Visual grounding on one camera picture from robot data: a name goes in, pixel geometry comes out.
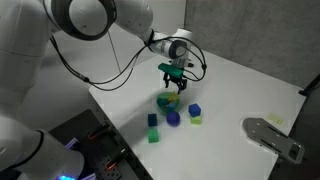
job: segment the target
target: white wall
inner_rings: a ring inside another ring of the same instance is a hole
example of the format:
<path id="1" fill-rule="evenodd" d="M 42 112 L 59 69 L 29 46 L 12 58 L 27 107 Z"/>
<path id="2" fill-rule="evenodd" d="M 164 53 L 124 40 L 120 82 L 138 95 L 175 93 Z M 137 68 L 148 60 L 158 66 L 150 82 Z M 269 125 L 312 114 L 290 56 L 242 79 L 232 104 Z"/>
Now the white wall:
<path id="1" fill-rule="evenodd" d="M 153 28 L 173 34 L 184 26 L 186 0 L 148 0 L 154 11 Z M 123 68 L 143 46 L 141 40 L 113 25 L 110 30 L 120 67 Z M 104 80 L 119 69 L 108 36 L 84 42 L 63 32 L 55 35 L 68 62 L 92 80 Z M 139 63 L 154 56 L 143 53 Z M 50 130 L 82 111 L 93 108 L 89 86 L 73 77 L 60 62 L 55 50 L 48 46 L 35 86 L 23 104 L 23 122 L 31 128 Z"/>

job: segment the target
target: yellow cube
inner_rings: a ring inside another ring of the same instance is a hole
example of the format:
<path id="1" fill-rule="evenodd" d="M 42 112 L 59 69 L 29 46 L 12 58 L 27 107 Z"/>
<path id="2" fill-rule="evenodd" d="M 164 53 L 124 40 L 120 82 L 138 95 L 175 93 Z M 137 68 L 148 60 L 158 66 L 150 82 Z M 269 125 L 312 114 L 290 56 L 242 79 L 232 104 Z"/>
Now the yellow cube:
<path id="1" fill-rule="evenodd" d="M 191 117 L 191 124 L 200 125 L 202 123 L 201 116 Z"/>

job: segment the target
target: green cube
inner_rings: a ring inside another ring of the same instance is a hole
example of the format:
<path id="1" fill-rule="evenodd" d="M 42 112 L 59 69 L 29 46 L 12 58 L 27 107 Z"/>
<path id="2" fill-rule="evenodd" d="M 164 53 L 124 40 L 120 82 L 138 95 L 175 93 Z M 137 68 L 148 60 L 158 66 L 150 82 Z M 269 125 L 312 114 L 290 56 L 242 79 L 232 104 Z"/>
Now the green cube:
<path id="1" fill-rule="evenodd" d="M 157 129 L 150 129 L 148 131 L 149 143 L 159 142 L 159 133 Z"/>
<path id="2" fill-rule="evenodd" d="M 202 123 L 201 116 L 191 117 L 191 124 L 200 125 Z"/>

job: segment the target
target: purple cube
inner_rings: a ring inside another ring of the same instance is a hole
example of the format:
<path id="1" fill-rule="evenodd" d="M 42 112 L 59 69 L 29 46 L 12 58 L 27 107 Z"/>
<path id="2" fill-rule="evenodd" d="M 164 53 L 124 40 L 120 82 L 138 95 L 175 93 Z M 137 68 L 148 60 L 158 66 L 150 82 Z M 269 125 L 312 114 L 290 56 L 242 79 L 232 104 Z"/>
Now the purple cube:
<path id="1" fill-rule="evenodd" d="M 200 116 L 201 108 L 198 106 L 198 104 L 192 104 L 189 106 L 189 113 L 192 117 Z"/>
<path id="2" fill-rule="evenodd" d="M 171 126 L 179 126 L 180 124 L 180 115 L 176 111 L 169 112 L 167 114 L 167 122 Z"/>

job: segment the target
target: cube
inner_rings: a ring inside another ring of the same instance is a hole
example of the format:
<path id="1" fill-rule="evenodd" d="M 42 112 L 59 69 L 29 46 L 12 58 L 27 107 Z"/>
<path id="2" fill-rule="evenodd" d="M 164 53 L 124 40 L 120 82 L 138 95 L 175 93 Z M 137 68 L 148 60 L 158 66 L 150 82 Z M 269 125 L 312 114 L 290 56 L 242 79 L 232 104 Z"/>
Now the cube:
<path id="1" fill-rule="evenodd" d="M 149 114 L 148 115 L 148 126 L 154 127 L 158 125 L 157 114 Z"/>
<path id="2" fill-rule="evenodd" d="M 157 129 L 150 129 L 148 131 L 149 143 L 159 142 L 159 133 Z"/>
<path id="3" fill-rule="evenodd" d="M 198 104 L 192 104 L 189 106 L 189 114 L 192 117 L 197 117 L 201 115 L 201 108 L 198 106 Z"/>
<path id="4" fill-rule="evenodd" d="M 200 125 L 201 123 L 202 123 L 201 116 L 191 118 L 191 124 Z"/>
<path id="5" fill-rule="evenodd" d="M 180 124 L 180 115 L 176 111 L 169 112 L 167 114 L 167 122 L 171 126 L 179 126 Z"/>

